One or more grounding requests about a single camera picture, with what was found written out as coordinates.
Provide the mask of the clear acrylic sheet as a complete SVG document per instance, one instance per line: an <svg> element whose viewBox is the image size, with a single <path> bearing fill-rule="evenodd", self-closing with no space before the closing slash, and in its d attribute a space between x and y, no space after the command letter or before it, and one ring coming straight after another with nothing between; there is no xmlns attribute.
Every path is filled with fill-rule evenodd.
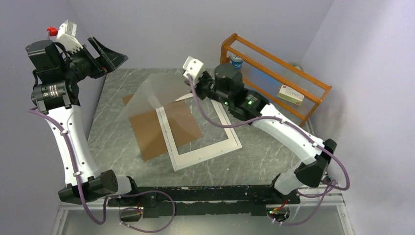
<svg viewBox="0 0 415 235"><path fill-rule="evenodd" d="M184 77L174 73L155 73L139 86L116 121L150 112L168 105L189 93Z"/></svg>

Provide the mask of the white picture frame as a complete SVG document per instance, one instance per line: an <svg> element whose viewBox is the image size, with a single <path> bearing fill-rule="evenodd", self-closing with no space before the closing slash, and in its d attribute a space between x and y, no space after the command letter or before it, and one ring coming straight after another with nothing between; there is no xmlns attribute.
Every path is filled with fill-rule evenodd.
<svg viewBox="0 0 415 235"><path fill-rule="evenodd" d="M156 112L174 171L242 148L233 128L219 128L203 118L192 94Z"/></svg>

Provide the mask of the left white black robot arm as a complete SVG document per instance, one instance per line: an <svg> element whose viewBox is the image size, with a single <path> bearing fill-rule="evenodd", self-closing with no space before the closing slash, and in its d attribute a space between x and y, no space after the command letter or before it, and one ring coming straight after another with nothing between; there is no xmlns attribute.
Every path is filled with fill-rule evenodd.
<svg viewBox="0 0 415 235"><path fill-rule="evenodd" d="M65 187L58 192L62 202L83 204L103 197L119 197L128 206L140 199L135 181L103 171L95 163L82 127L78 83L87 77L99 78L118 69L127 55L89 38L98 52L93 57L85 46L71 49L50 39L29 44L25 49L35 69L31 99L33 113L49 124L61 155Z"/></svg>

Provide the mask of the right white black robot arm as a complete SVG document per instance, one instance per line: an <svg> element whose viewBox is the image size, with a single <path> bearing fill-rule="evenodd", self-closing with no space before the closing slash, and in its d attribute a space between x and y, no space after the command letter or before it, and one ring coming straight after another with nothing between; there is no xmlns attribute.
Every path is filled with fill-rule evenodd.
<svg viewBox="0 0 415 235"><path fill-rule="evenodd" d="M300 160L297 166L273 179L270 199L281 203L302 186L318 187L333 157L335 142L324 141L306 132L283 115L265 96L248 89L243 82L242 72L231 63L217 66L214 72L211 76L203 66L190 66L185 69L183 76L196 96L196 102L209 98L222 103L239 122L225 125L214 122L204 112L201 112L202 116L221 128L253 126L288 147Z"/></svg>

